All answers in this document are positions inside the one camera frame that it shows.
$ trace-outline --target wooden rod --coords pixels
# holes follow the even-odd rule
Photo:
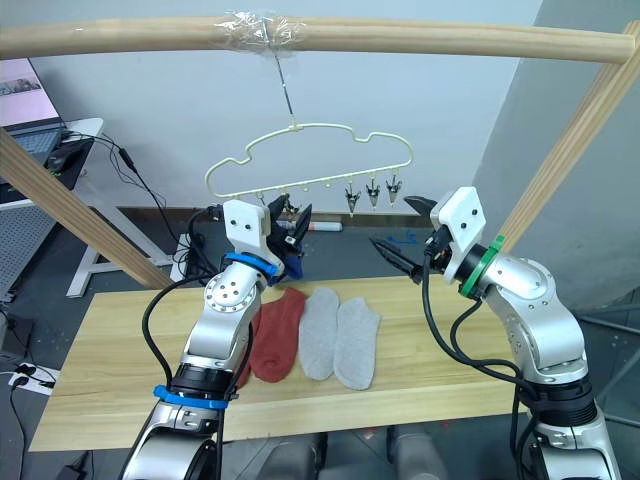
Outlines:
[[[150,288],[164,288],[171,283],[168,276],[35,162],[3,128],[0,176],[137,282]]]
[[[625,33],[637,39],[638,47],[625,64],[605,65],[598,72],[564,132],[502,225],[500,232],[506,236],[503,250],[510,251],[520,240],[640,74],[640,21],[629,23]]]
[[[0,59],[158,50],[264,49],[261,22],[234,16],[103,19],[0,30]],[[560,28],[338,17],[277,17],[307,51],[436,53],[624,63],[632,35]]]

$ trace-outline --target wooden table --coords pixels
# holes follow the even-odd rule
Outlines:
[[[310,295],[318,285],[341,300],[364,296],[382,315],[376,371],[367,391],[342,386],[335,376],[317,382],[296,362],[279,383],[255,377],[227,413],[225,440],[343,430],[377,425],[507,413],[511,385],[449,359],[428,332],[420,289],[406,277],[287,284]],[[269,289],[263,302],[284,287]],[[164,377],[140,333],[140,319],[154,291],[97,294],[84,318],[36,432],[32,451],[129,447],[155,403]],[[470,302],[432,276],[431,299],[441,330]],[[202,289],[180,289],[157,306],[151,330],[177,365],[203,306]],[[499,319],[483,306],[461,329],[472,356],[512,358]]]

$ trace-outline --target floor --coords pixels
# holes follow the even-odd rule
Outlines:
[[[172,248],[170,239],[158,222],[145,222],[140,227],[165,251]],[[176,223],[178,231],[185,225]],[[210,242],[207,248],[219,255],[226,248],[220,240],[219,226],[201,226]],[[396,275],[381,261],[367,238],[377,235],[394,241],[415,259],[420,258],[421,239],[427,231],[403,228],[348,227],[341,233],[311,232],[305,239],[304,268],[309,280]],[[66,289],[80,261],[84,245],[66,230],[56,227],[28,267],[15,300],[6,305],[10,313],[31,318],[35,322],[32,351],[40,365],[60,368],[82,317],[96,292],[140,289],[120,272],[95,275],[83,298],[67,299]],[[407,280],[407,288],[412,288]],[[640,293],[631,292],[624,302],[639,302]],[[611,314],[609,320],[640,328],[640,311]],[[596,390],[602,388],[612,372],[640,348],[640,338],[607,328],[583,324],[590,360],[591,377]],[[0,364],[0,370],[7,365]],[[609,414],[640,420],[638,385],[640,368],[631,371],[610,394],[605,410]],[[8,406],[9,387],[0,385],[0,478],[17,479],[21,441],[18,425]],[[33,436],[44,409],[46,398],[24,391],[14,394],[20,418]],[[514,468],[507,445],[509,418],[495,416],[459,419],[425,424],[432,434],[452,479],[514,478]],[[640,479],[640,430],[609,423],[611,440],[616,450],[623,478]],[[321,480],[350,478],[393,479],[392,467],[385,458],[385,428],[333,432],[329,435],[327,463]],[[224,479],[255,478],[278,439],[238,441],[225,446]],[[22,478],[53,479],[57,472],[72,463],[82,452],[29,453]],[[115,479],[127,454],[126,449],[93,452],[90,479]]]

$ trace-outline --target gray panel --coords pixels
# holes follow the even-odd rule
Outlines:
[[[0,211],[0,300],[56,224],[38,207]]]

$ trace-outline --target gray sock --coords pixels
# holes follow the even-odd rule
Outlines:
[[[340,305],[333,369],[344,386],[366,390],[371,385],[379,324],[380,315],[369,310],[362,297]]]
[[[307,377],[325,380],[333,373],[338,294],[318,287],[307,298],[298,329],[300,365]]]

